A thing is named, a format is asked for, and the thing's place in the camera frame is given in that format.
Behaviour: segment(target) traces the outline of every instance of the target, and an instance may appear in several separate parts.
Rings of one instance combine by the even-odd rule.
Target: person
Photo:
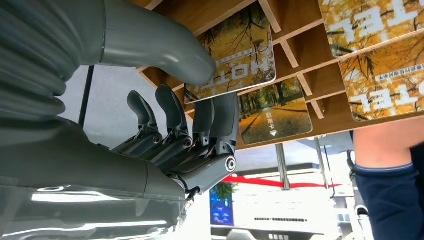
[[[375,240],[424,240],[424,118],[353,132],[355,178]]]

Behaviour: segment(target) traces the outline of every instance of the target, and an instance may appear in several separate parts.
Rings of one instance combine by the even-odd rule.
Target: display screen
[[[210,224],[234,226],[233,194],[225,199],[217,197],[215,188],[210,190]]]

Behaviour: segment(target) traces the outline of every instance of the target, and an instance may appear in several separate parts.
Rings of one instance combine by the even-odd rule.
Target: robotic hand
[[[166,113],[168,136],[162,140],[149,104],[131,91],[127,102],[138,117],[139,132],[113,152],[152,162],[179,182],[191,199],[234,172],[240,117],[236,93],[195,103],[194,139],[189,136],[183,108],[173,91],[161,85],[156,99]]]
[[[234,170],[235,94],[196,104],[191,140],[169,88],[156,95],[166,139],[132,92],[139,132],[113,151],[58,117],[65,105],[55,96],[80,65],[155,66],[208,82],[215,62],[185,27],[121,0],[2,0],[0,21],[0,239],[162,235],[183,222],[194,194]]]

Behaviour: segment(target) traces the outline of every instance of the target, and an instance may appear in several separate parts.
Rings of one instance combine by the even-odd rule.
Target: card with trees
[[[297,78],[239,96],[239,131],[245,145],[312,131],[311,118]]]
[[[356,121],[424,111],[424,33],[340,62]]]
[[[319,0],[319,4],[335,57],[424,27],[424,0]]]
[[[201,86],[184,86],[185,103],[232,93],[276,79],[270,22],[254,3],[205,32],[200,43],[216,61],[216,73]]]

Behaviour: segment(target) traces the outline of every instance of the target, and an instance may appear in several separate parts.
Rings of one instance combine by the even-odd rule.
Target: wooden shelf
[[[324,23],[317,0],[276,0],[280,32],[272,35],[274,44],[293,38]]]
[[[307,103],[346,93],[338,63],[307,72],[304,77],[312,91],[305,96]]]
[[[288,45],[296,53],[297,62],[304,70],[334,59],[323,24],[293,37]]]
[[[184,83],[175,77],[168,75],[162,69],[157,67],[148,67],[139,72],[155,87],[165,84],[168,85],[174,92],[184,88]]]
[[[154,12],[186,26],[199,36],[253,2],[255,0],[164,0]]]
[[[155,9],[162,1],[163,0],[127,0],[127,2],[148,9],[150,11]]]
[[[141,7],[158,4],[154,12],[167,16],[186,26],[198,37],[233,14],[256,2],[255,0],[128,0]],[[338,133],[356,128],[406,118],[424,113],[406,114],[380,120],[357,122],[353,119],[346,95],[339,62],[372,51],[383,45],[413,36],[407,34],[366,50],[335,58],[330,51],[324,20],[318,0],[257,0],[272,27],[276,80],[270,84],[238,92],[247,94],[261,88],[297,77],[305,92],[305,100],[313,130],[310,133],[274,141],[244,145],[239,134],[237,150],[272,145],[281,142]],[[189,120],[195,116],[193,104],[184,104],[184,84],[155,68],[139,68],[140,74],[154,86],[167,84],[178,96]]]

